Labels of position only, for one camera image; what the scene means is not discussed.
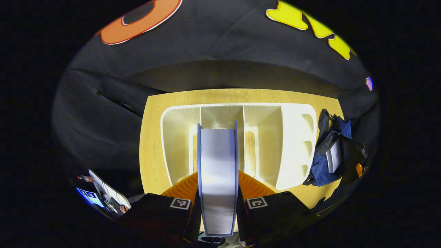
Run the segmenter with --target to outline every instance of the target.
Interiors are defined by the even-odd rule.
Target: purple object
[[[370,78],[370,77],[368,77],[367,79],[366,79],[366,85],[367,85],[367,87],[369,88],[369,90],[370,91],[372,91],[372,88],[373,88],[373,83],[372,83],[372,78]]]

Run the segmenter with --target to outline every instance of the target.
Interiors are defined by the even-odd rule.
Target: wooden tabletop
[[[322,109],[342,118],[343,113],[337,99],[319,95],[264,89],[213,89],[192,90],[149,96],[141,125],[139,141],[139,166],[145,193],[161,194],[171,187],[165,169],[161,144],[161,115],[168,107],[210,103],[301,103],[311,105],[319,119]],[[299,185],[291,191],[308,208],[313,208],[318,200],[330,197],[340,180],[325,186]],[[275,192],[281,192],[269,186]]]

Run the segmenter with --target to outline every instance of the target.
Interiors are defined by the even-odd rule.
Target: white shelf organizer
[[[317,117],[308,104],[228,103],[167,108],[161,116],[161,141],[170,186],[193,174],[194,137],[202,128],[238,126],[239,170],[277,190],[302,184],[308,176],[317,136]],[[254,153],[245,133],[254,135]],[[253,164],[245,155],[255,154]]]

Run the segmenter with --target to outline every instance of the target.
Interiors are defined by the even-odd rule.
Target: wooden table
[[[264,89],[214,89],[192,90],[149,96],[141,125],[139,141],[139,165],[145,193],[160,195],[171,187],[165,169],[161,144],[161,115],[168,107],[209,103],[302,103],[311,105],[319,119],[322,109],[342,118],[343,113],[337,99],[319,95]],[[340,180],[325,186],[299,185],[288,189],[308,208],[313,208],[323,197],[330,197]],[[275,192],[281,192],[269,186]]]

